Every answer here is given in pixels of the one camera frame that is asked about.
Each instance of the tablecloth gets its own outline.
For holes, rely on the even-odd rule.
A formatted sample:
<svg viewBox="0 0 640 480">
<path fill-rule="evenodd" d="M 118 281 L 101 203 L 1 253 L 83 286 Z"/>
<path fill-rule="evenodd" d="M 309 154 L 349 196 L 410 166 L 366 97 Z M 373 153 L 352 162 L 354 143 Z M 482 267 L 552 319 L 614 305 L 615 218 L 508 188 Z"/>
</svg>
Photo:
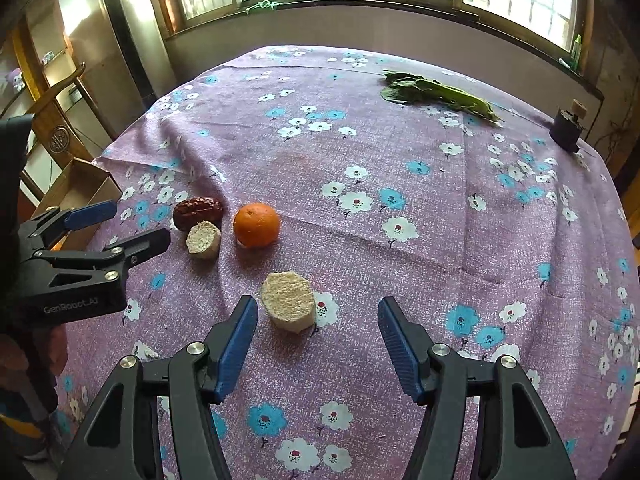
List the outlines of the tablecloth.
<svg viewBox="0 0 640 480">
<path fill-rule="evenodd" d="M 386 102 L 385 68 L 483 97 L 500 124 Z M 578 478 L 597 478 L 633 387 L 638 275 L 603 161 L 582 141 L 564 152 L 550 124 L 462 74 L 312 46 L 260 48 L 160 98 L 95 161 L 123 194 L 91 247 L 159 225 L 172 243 L 131 271 L 122 314 L 68 327 L 57 436 L 69 442 L 120 357 L 171 356 L 242 294 L 260 304 L 270 272 L 294 270 L 314 290 L 316 329 L 281 332 L 260 304 L 238 386 L 212 409 L 234 478 L 401 478 L 423 409 L 402 393 L 378 331 L 383 296 L 464 356 L 516 357 Z M 193 196 L 226 209 L 213 265 L 191 260 L 172 225 L 172 206 Z M 251 202 L 282 218 L 266 250 L 234 241 L 233 215 Z M 158 409 L 172 480 L 168 400 Z M 457 478 L 477 414 L 468 399 Z"/>
</svg>

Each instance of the silver screw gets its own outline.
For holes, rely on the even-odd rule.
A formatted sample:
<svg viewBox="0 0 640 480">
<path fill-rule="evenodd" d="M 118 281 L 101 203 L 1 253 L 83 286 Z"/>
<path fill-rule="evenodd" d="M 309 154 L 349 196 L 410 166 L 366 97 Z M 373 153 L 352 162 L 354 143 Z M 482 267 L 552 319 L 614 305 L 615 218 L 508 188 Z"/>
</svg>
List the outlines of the silver screw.
<svg viewBox="0 0 640 480">
<path fill-rule="evenodd" d="M 131 368 L 133 365 L 136 364 L 136 357 L 133 355 L 127 355 L 124 356 L 121 360 L 120 360 L 120 366 L 122 366 L 123 368 Z"/>
<path fill-rule="evenodd" d="M 431 350 L 433 350 L 433 353 L 436 355 L 447 355 L 451 352 L 451 349 L 444 343 L 436 343 L 431 347 Z"/>
<path fill-rule="evenodd" d="M 196 341 L 195 343 L 191 343 L 189 346 L 187 346 L 187 353 L 191 355 L 198 355 L 202 354 L 203 352 L 204 343 L 201 343 L 200 341 Z"/>
<path fill-rule="evenodd" d="M 510 355 L 503 355 L 500 358 L 500 364 L 505 368 L 515 368 L 518 362 L 516 361 L 516 359 L 514 359 Z"/>
</svg>

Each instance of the orange fruit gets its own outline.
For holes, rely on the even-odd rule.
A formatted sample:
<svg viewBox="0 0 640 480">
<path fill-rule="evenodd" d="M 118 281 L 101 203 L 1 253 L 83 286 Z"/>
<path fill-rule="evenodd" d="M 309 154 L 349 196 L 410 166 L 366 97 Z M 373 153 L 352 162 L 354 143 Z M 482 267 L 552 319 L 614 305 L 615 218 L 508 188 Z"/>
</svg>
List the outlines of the orange fruit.
<svg viewBox="0 0 640 480">
<path fill-rule="evenodd" d="M 276 241 L 280 232 L 280 217 L 266 204 L 242 206 L 234 218 L 236 239 L 245 247 L 266 247 Z"/>
</svg>

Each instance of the brown wrinkled fruit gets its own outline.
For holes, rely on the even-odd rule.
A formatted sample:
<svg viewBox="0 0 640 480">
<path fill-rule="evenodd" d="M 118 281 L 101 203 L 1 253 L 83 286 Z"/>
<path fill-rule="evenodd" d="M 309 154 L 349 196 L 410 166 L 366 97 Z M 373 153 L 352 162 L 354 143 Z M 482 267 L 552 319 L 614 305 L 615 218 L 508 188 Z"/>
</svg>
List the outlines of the brown wrinkled fruit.
<svg viewBox="0 0 640 480">
<path fill-rule="evenodd" d="M 174 224 L 180 231 L 189 232 L 199 222 L 220 225 L 224 208 L 219 200 L 198 196 L 183 200 L 174 207 Z"/>
</svg>

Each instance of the cardboard box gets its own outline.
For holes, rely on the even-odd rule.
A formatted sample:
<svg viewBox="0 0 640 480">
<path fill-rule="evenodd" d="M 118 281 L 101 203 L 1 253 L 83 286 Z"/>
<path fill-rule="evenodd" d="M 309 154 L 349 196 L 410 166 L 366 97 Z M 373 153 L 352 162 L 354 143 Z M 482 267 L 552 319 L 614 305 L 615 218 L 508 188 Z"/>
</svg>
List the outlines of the cardboard box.
<svg viewBox="0 0 640 480">
<path fill-rule="evenodd" d="M 61 210 L 118 200 L 122 192 L 111 173 L 81 158 L 73 158 L 49 188 L 33 216 L 44 213 L 49 207 Z M 62 242 L 62 250 L 84 251 L 100 224 L 71 231 Z"/>
</svg>

